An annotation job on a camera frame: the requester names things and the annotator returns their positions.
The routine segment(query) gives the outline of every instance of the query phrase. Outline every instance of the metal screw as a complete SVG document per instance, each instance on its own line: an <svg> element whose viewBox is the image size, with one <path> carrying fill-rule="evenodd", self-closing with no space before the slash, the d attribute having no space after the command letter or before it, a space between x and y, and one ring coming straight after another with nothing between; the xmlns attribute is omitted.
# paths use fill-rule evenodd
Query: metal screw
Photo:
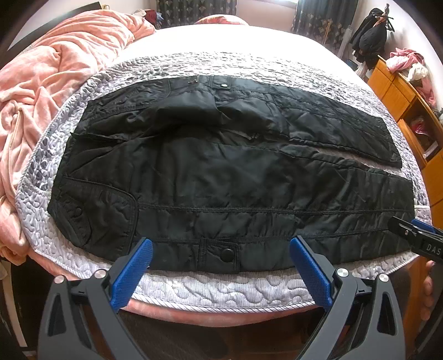
<svg viewBox="0 0 443 360"><path fill-rule="evenodd" d="M56 283L56 284L61 284L62 282L64 282L65 281L65 277L63 276L63 275L57 275L55 278L54 278L54 282Z"/></svg>
<svg viewBox="0 0 443 360"><path fill-rule="evenodd" d="M341 278L345 278L349 275L349 271L341 267L340 269L337 269L337 275Z"/></svg>
<svg viewBox="0 0 443 360"><path fill-rule="evenodd" d="M382 282L388 282L389 280L389 276L386 274L380 274L378 275L378 278L382 281Z"/></svg>
<svg viewBox="0 0 443 360"><path fill-rule="evenodd" d="M94 273L96 279L103 279L106 276L106 270L100 269Z"/></svg>

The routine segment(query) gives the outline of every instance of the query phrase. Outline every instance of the curtain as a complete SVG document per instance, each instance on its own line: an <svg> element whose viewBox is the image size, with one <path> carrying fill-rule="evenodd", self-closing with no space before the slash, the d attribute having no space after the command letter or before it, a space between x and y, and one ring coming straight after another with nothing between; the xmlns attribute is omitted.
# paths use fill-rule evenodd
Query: curtain
<svg viewBox="0 0 443 360"><path fill-rule="evenodd" d="M358 0L299 0L291 32L313 39L334 54L354 18Z"/></svg>
<svg viewBox="0 0 443 360"><path fill-rule="evenodd" d="M205 16L235 15L237 0L157 0L162 13L162 28L191 25Z"/></svg>

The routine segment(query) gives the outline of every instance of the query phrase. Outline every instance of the mattress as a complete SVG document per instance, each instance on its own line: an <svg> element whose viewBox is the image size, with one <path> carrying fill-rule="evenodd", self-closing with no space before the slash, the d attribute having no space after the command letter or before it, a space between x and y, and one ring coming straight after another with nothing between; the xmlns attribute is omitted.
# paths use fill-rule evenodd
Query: mattress
<svg viewBox="0 0 443 360"><path fill-rule="evenodd" d="M160 30L130 45L112 67L91 77L66 101L40 138L20 180L16 208L36 258L47 269L56 272L59 267L77 278L88 278L97 269L111 266L71 245L47 213L66 141L88 101L136 82L198 74L295 87L381 117L400 152L402 169L349 153L319 151L411 179L416 218L430 223L423 179L405 138L372 90L344 62L298 35L247 26L192 25ZM394 272L415 257L407 251L340 266L354 276L375 278L379 273ZM262 321L314 305L294 268L239 274L148 271L132 297L137 300L129 304L132 311L207 326Z"/></svg>

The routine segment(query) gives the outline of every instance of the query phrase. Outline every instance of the pink pillow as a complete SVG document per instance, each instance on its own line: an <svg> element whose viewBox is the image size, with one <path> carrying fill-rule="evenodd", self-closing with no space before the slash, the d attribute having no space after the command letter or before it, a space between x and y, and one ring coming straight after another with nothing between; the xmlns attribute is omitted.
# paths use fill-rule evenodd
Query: pink pillow
<svg viewBox="0 0 443 360"><path fill-rule="evenodd" d="M209 15L200 19L196 22L196 24L232 24L232 25L249 25L243 19L240 19L238 16L234 15Z"/></svg>

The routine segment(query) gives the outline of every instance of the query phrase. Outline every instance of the blue gripper pad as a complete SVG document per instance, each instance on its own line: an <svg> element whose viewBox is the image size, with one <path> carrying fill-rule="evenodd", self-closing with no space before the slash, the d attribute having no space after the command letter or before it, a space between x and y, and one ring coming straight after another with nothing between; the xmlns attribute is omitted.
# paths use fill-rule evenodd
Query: blue gripper pad
<svg viewBox="0 0 443 360"><path fill-rule="evenodd" d="M125 307L152 260L152 241L145 239L120 272L111 288L111 306L115 312Z"/></svg>
<svg viewBox="0 0 443 360"><path fill-rule="evenodd" d="M329 280L297 238L291 240L289 254L316 305L325 310L331 308L332 298Z"/></svg>
<svg viewBox="0 0 443 360"><path fill-rule="evenodd" d="M419 227L420 229L426 230L428 232L432 232L434 234L437 233L435 227L433 227L432 225L428 225L426 223L424 223L423 221L417 220L417 219L412 219L411 220L411 224L414 226Z"/></svg>

